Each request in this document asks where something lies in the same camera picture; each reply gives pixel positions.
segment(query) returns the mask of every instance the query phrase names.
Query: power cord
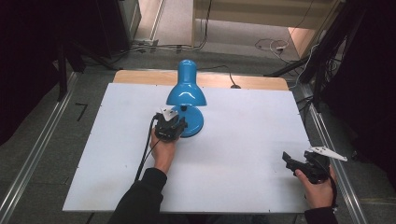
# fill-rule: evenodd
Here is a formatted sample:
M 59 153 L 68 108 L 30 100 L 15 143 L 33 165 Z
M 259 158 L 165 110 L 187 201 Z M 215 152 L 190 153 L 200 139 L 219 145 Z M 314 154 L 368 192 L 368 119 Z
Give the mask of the power cord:
M 158 140 L 158 141 L 154 144 L 154 146 L 152 146 L 152 148 L 149 150 L 149 152 L 148 152 L 148 154 L 147 154 L 147 156 L 146 156 L 146 158 L 145 158 L 145 160 L 144 160 L 143 163 L 146 163 L 146 160 L 148 159 L 149 154 L 151 153 L 152 149 L 154 149 L 160 141 L 161 141 L 161 140 Z
M 294 61 L 287 61 L 287 60 L 283 59 L 283 58 L 280 56 L 280 55 L 282 54 L 282 52 L 283 52 L 283 49 L 284 49 L 286 46 L 289 45 L 289 42 L 287 42 L 287 41 L 285 41 L 285 40 L 281 40 L 281 39 L 279 39 L 279 40 L 269 39 L 269 38 L 259 39 L 259 40 L 256 42 L 256 44 L 254 44 L 254 46 L 256 47 L 256 49 L 265 51 L 264 49 L 262 49 L 262 45 L 259 45 L 259 43 L 261 43 L 262 41 L 265 41 L 265 40 L 271 41 L 271 43 L 270 43 L 270 50 L 275 54 L 275 56 L 276 56 L 278 59 L 280 59 L 280 60 L 282 60 L 283 62 L 285 62 L 285 66 L 287 66 L 288 64 L 294 63 Z M 279 42 L 279 41 L 283 41 L 283 42 L 285 42 L 287 45 L 281 46 L 281 47 L 276 47 L 276 49 L 279 51 L 279 53 L 276 53 L 276 52 L 274 51 L 274 49 L 273 49 L 273 44 L 274 44 L 274 43 L 277 43 L 277 42 Z M 299 75 L 301 74 L 301 73 L 299 73 L 296 69 L 293 69 L 293 70 L 294 70 L 294 72 L 297 74 L 297 76 L 299 76 Z M 288 74 L 289 74 L 291 77 L 296 77 L 295 75 L 291 74 L 290 72 L 288 72 Z
M 230 67 L 228 67 L 227 65 L 219 65 L 219 66 L 214 66 L 214 67 L 207 67 L 207 68 L 198 68 L 197 70 L 210 70 L 210 69 L 216 69 L 216 68 L 220 68 L 220 67 L 225 67 L 228 69 L 228 73 L 230 74 L 230 80 L 233 83 L 233 85 L 231 86 L 232 89 L 241 89 L 240 86 L 236 85 L 235 82 L 233 81 L 233 77 L 231 76 L 231 71 L 230 71 Z
M 150 125 L 149 125 L 149 129 L 148 129 L 148 140 L 146 141 L 146 146 L 145 146 L 145 150 L 143 153 L 143 157 L 142 160 L 139 164 L 139 168 L 137 169 L 137 173 L 136 173 L 136 177 L 134 178 L 134 182 L 137 181 L 140 178 L 140 174 L 142 173 L 143 170 L 143 166 L 145 165 L 146 159 L 147 159 L 147 152 L 148 152 L 148 148 L 149 148 L 149 139 L 151 138 L 151 130 L 152 130 L 152 126 L 154 124 L 154 120 L 158 118 L 158 115 L 154 115 L 154 117 L 152 117 Z
M 309 106 L 311 106 L 311 104 L 312 104 L 313 96 L 308 96 L 308 97 L 304 98 L 303 100 L 306 100 L 307 102 L 301 109 L 299 109 L 299 112 L 303 111 L 303 125 L 304 125 L 304 127 L 306 127 L 306 125 L 305 125 L 306 124 L 306 115 L 308 114 Z
M 90 217 L 88 217 L 87 222 L 85 224 L 90 224 L 90 222 L 91 222 L 91 220 L 92 220 L 94 215 L 95 215 L 95 213 L 91 213 Z

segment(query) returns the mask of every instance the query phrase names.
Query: white table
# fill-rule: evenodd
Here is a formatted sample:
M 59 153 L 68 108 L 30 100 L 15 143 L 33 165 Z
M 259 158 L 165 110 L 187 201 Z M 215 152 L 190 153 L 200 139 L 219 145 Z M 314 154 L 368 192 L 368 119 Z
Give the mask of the white table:
M 112 211 L 131 187 L 155 112 L 172 86 L 108 85 L 64 211 Z M 165 213 L 301 213 L 304 189 L 282 161 L 310 147 L 290 91 L 203 88 L 204 128 L 177 142 Z M 152 166 L 149 157 L 145 168 Z

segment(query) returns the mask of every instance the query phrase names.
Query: lamp cord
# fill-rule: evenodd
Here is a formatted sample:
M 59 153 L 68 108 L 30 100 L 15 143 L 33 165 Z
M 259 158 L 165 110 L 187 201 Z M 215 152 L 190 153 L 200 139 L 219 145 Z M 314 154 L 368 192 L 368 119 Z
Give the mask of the lamp cord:
M 233 76 L 231 76 L 231 71 L 230 71 L 230 67 L 227 65 L 219 65 L 219 66 L 214 66 L 214 67 L 206 67 L 206 68 L 198 68 L 197 70 L 210 70 L 210 69 L 216 69 L 216 68 L 220 68 L 220 67 L 225 67 L 228 69 L 228 73 L 230 74 L 230 80 L 233 83 L 233 85 L 231 86 L 231 88 L 235 88 L 235 89 L 241 89 L 240 86 L 236 85 L 236 83 L 233 81 Z
M 87 222 L 85 224 L 90 224 L 90 222 L 91 222 L 91 220 L 92 220 L 94 215 L 95 215 L 95 213 L 91 213 L 90 217 L 88 217 Z

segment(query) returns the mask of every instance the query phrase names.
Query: black cloth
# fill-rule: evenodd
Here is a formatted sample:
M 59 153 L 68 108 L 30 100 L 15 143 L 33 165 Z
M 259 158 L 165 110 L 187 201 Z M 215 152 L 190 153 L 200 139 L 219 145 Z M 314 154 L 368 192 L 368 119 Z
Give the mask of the black cloth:
M 157 224 L 161 191 L 167 180 L 166 174 L 156 168 L 148 168 L 141 181 L 136 181 L 121 198 L 108 224 Z M 305 211 L 308 224 L 338 223 L 330 207 Z
M 0 2 L 1 146 L 56 85 L 59 72 L 52 64 L 56 44 L 48 32 L 44 1 Z
M 304 212 L 307 223 L 310 224 L 336 224 L 337 219 L 335 218 L 334 212 L 331 207 L 323 207 L 307 210 Z

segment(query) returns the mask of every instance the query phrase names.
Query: black wire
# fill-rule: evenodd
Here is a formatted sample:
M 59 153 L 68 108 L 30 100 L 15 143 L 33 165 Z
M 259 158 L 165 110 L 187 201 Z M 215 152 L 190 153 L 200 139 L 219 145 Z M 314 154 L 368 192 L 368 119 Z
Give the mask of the black wire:
M 145 160 L 143 161 L 143 163 L 146 163 L 146 160 L 148 159 L 149 154 L 151 153 L 152 149 L 154 149 L 160 141 L 161 141 L 161 140 L 158 140 L 158 141 L 154 144 L 154 146 L 149 150 L 148 155 L 146 156 L 146 158 L 145 158 Z
M 299 112 L 301 112 L 303 110 L 302 120 L 303 120 L 304 127 L 306 124 L 306 115 L 308 114 L 309 106 L 311 106 L 313 98 L 312 98 L 312 96 L 308 96 L 308 97 L 304 98 L 303 100 L 305 100 L 305 99 L 309 99 L 309 100 L 305 103 L 305 105 L 301 109 L 299 109 Z
M 88 217 L 87 222 L 85 224 L 90 224 L 94 215 L 95 215 L 95 213 L 91 213 L 90 217 Z
M 262 50 L 262 51 L 268 51 L 268 50 L 264 50 L 264 49 L 262 49 L 262 46 L 261 45 L 258 45 L 261 41 L 263 41 L 263 40 L 271 40 L 271 41 L 275 41 L 274 39 L 269 39 L 269 38 L 264 38 L 264 39 L 259 39 L 257 42 L 256 42 L 256 44 L 254 44 L 254 47 L 256 47 L 256 49 L 259 49 L 259 50 Z M 279 53 L 276 53 L 276 52 L 274 52 L 274 51 L 272 51 L 274 54 L 277 54 L 277 56 L 279 56 L 280 57 L 280 55 L 282 54 L 282 52 L 283 52 L 283 50 L 281 50 Z M 280 60 L 282 60 L 284 63 L 285 63 L 285 67 L 286 66 L 288 66 L 289 64 L 291 64 L 291 63 L 295 63 L 296 61 L 286 61 L 286 60 L 284 60 L 284 59 L 280 59 Z M 299 72 L 297 72 L 297 70 L 296 69 L 293 69 L 294 70 L 294 72 L 297 74 L 297 76 L 299 76 L 301 73 L 299 73 Z M 295 76 L 295 75 L 293 75 L 290 71 L 288 72 L 288 74 L 291 76 L 291 77 L 297 77 L 297 76 Z
M 327 84 L 329 84 L 332 81 L 332 79 L 334 78 L 335 73 L 333 71 L 333 68 L 334 68 L 334 64 L 336 64 L 336 61 L 339 63 L 342 62 L 342 60 L 335 59 L 335 55 L 337 54 L 338 50 L 340 49 L 341 45 L 346 40 L 346 38 L 347 37 L 345 36 L 342 40 L 339 40 L 338 43 L 334 46 L 334 48 L 328 54 L 329 56 L 328 56 L 328 59 L 326 61 L 326 65 L 325 65 L 326 66 L 325 67 L 325 71 L 326 71 L 325 79 L 321 85 L 322 89 L 324 89 L 327 86 Z
M 298 215 L 300 215 L 299 213 L 296 213 L 296 215 L 294 216 L 293 221 L 291 222 L 292 224 L 296 224 L 297 223 L 297 217 Z
M 125 51 L 125 52 L 123 52 L 121 54 L 118 54 L 118 55 L 120 55 L 120 57 L 115 59 L 113 62 L 109 62 L 109 64 L 114 64 L 114 63 L 118 62 L 123 57 L 125 57 L 125 55 L 128 54 L 129 52 L 130 51 L 128 50 L 128 51 Z M 85 61 L 84 61 L 84 63 L 87 64 L 88 66 L 99 66 L 99 65 L 101 65 L 100 63 L 91 63 L 91 62 L 85 62 Z
M 155 115 L 155 116 L 152 117 L 152 119 L 151 119 L 151 123 L 150 123 L 149 129 L 148 129 L 148 140 L 147 140 L 147 142 L 146 142 L 145 151 L 144 151 L 144 153 L 143 153 L 142 160 L 141 160 L 141 162 L 140 162 L 140 164 L 139 164 L 139 168 L 137 169 L 137 173 L 136 173 L 136 177 L 134 178 L 134 181 L 137 181 L 137 180 L 139 179 L 139 177 L 140 177 L 140 174 L 142 173 L 142 169 L 143 169 L 143 166 L 144 166 L 144 164 L 145 164 L 146 154 L 147 154 L 148 148 L 149 148 L 149 139 L 150 139 L 150 137 L 151 137 L 152 125 L 154 124 L 154 120 L 155 120 L 156 118 L 157 118 L 157 115 Z
M 237 86 L 237 85 L 235 84 L 235 82 L 233 81 L 233 77 L 231 76 L 230 67 L 227 66 L 227 65 L 225 65 L 225 64 L 224 64 L 224 65 L 219 65 L 219 66 L 214 66 L 214 67 L 198 68 L 197 70 L 210 70 L 210 69 L 216 69 L 216 68 L 220 68 L 220 67 L 225 67 L 225 68 L 228 69 L 228 73 L 230 74 L 230 80 L 231 80 L 231 82 L 233 83 L 234 86 Z
M 307 96 L 307 97 L 305 97 L 304 99 L 301 99 L 301 100 L 299 100 L 299 101 L 296 101 L 296 104 L 299 104 L 299 103 L 301 103 L 301 102 L 304 101 L 304 100 L 310 100 L 312 97 L 314 97 L 314 96 L 313 96 L 313 95 Z
M 309 7 L 308 7 L 308 9 L 306 10 L 303 19 L 302 19 L 302 20 L 300 21 L 300 23 L 298 23 L 298 24 L 293 28 L 293 30 L 291 31 L 291 33 L 290 33 L 290 35 L 289 35 L 288 43 L 289 43 L 289 41 L 290 41 L 290 39 L 291 39 L 291 36 L 292 36 L 293 33 L 294 33 L 294 30 L 295 30 L 296 28 L 298 28 L 298 27 L 303 23 L 303 21 L 305 21 L 306 15 L 308 15 L 308 12 L 309 12 L 309 10 L 311 9 L 313 3 L 314 3 L 314 0 L 312 0 L 311 3 L 309 4 Z
M 324 166 L 315 158 L 311 157 L 311 159 L 318 165 L 320 166 L 320 168 L 323 169 L 324 172 L 326 172 L 326 175 L 330 178 L 330 182 L 332 184 L 332 208 L 336 208 L 338 205 L 336 203 L 337 200 L 337 186 L 335 185 L 335 181 L 332 178 L 332 176 L 330 175 L 330 173 L 327 171 L 326 168 L 324 168 Z
M 207 9 L 207 12 L 206 12 L 206 21 L 205 21 L 205 35 L 204 35 L 204 40 L 201 42 L 201 44 L 198 46 L 198 50 L 199 49 L 202 49 L 203 47 L 204 47 L 204 45 L 205 45 L 205 43 L 206 43 L 206 40 L 207 40 L 207 26 L 208 26 L 208 23 L 209 23 L 209 15 L 210 15 L 210 10 L 211 10 L 211 8 L 212 8 L 212 0 L 210 0 L 210 2 L 209 2 L 209 7 L 208 7 L 208 9 Z

